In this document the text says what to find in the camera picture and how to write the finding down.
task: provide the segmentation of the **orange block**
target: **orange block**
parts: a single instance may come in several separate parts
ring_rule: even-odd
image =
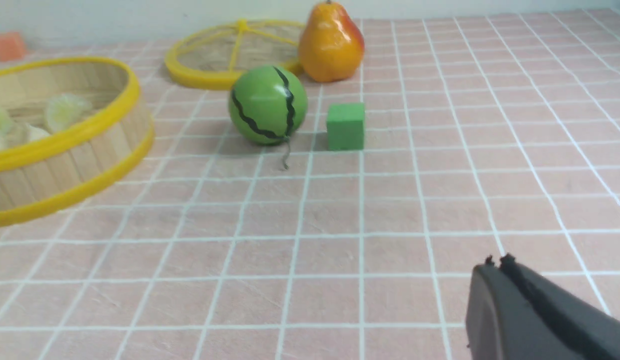
[[[0,62],[20,60],[28,54],[20,32],[0,34]]]

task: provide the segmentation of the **round wooden basket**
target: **round wooden basket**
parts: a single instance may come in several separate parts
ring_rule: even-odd
[[[299,22],[241,19],[211,27],[176,43],[165,55],[165,66],[175,82],[186,87],[228,91],[245,71],[279,65],[300,75]]]
[[[138,78],[124,63],[74,57],[0,70],[0,106],[39,125],[44,104],[72,93],[95,111],[67,130],[0,152],[0,227],[70,207],[120,180],[154,141]]]

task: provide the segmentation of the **watermelon stem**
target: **watermelon stem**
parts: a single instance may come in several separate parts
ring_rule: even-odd
[[[283,169],[287,170],[290,168],[289,166],[287,166],[287,159],[290,157],[290,153],[292,152],[292,147],[290,146],[290,138],[288,136],[286,136],[283,141],[285,142],[285,145],[287,145],[287,150],[285,151],[285,154],[283,155]]]

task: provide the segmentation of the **bamboo basket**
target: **bamboo basket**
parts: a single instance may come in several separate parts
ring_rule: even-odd
[[[16,122],[39,125],[52,96],[92,101],[83,121],[0,152],[0,227],[70,207],[120,180],[154,141],[138,78],[108,58],[53,59],[0,70],[0,106]]]

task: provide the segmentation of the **mesh lid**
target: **mesh lid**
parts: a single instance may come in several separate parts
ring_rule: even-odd
[[[184,39],[170,50],[166,65],[177,82],[205,89],[229,89],[244,71],[262,65],[278,64],[298,74],[297,45],[302,31],[302,23],[240,20]],[[196,86],[195,80],[223,86]]]

